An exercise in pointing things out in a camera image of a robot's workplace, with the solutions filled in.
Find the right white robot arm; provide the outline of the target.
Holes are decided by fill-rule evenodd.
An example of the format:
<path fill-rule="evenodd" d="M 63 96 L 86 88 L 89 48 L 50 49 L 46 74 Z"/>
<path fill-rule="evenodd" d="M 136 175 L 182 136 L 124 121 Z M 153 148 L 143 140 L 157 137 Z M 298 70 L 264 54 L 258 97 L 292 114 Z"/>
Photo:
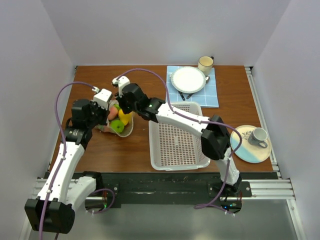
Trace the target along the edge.
<path fill-rule="evenodd" d="M 232 159 L 231 135 L 229 126 L 221 117 L 212 118 L 194 115 L 171 106 L 168 102 L 146 94 L 136 83 L 113 83 L 118 88 L 116 100 L 124 113 L 134 112 L 142 119 L 157 124 L 168 124 L 184 130 L 200 139 L 201 151 L 217 165 L 223 192 L 230 197 L 240 190 L 242 181 L 240 172 Z"/>

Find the pink fake peach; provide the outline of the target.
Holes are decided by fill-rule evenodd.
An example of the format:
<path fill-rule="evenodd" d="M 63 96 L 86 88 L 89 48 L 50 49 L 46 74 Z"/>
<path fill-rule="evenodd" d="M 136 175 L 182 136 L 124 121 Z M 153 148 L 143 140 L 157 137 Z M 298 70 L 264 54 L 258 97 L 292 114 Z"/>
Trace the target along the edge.
<path fill-rule="evenodd" d="M 107 119 L 109 121 L 112 121 L 113 119 L 115 119 L 118 116 L 118 109 L 115 106 L 111 106 L 109 109 L 109 115 L 107 117 Z"/>

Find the green fake apple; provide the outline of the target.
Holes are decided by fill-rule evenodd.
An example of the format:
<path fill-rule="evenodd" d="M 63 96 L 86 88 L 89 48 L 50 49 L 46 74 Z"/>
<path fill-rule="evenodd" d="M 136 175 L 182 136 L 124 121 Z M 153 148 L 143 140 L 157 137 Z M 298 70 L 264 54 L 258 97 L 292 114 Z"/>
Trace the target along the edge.
<path fill-rule="evenodd" d="M 125 129 L 125 124 L 117 118 L 110 122 L 110 128 L 116 133 L 122 133 Z"/>

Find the polka dot zip bag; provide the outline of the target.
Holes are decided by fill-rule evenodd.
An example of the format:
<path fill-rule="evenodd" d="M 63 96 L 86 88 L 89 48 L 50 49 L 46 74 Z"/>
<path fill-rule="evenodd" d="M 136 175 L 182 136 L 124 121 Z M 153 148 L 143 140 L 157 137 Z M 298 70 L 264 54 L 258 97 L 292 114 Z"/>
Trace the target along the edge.
<path fill-rule="evenodd" d="M 103 133 L 116 134 L 121 138 L 128 137 L 134 128 L 135 113 L 132 111 L 125 114 L 115 98 L 110 102 L 109 111 L 106 125 L 98 124 L 95 128 Z"/>

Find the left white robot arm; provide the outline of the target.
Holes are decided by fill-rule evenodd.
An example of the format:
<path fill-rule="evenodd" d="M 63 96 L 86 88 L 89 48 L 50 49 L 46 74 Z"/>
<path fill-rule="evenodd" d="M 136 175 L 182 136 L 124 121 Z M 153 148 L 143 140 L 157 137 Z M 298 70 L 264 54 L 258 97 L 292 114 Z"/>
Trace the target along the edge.
<path fill-rule="evenodd" d="M 31 228 L 39 233 L 67 234 L 75 222 L 76 211 L 91 194 L 99 196 L 104 184 L 99 173 L 80 177 L 70 187 L 75 168 L 83 156 L 92 130 L 107 122 L 109 101 L 94 97 L 73 102 L 71 117 L 65 123 L 57 159 L 35 199 L 28 199 L 24 210 Z"/>

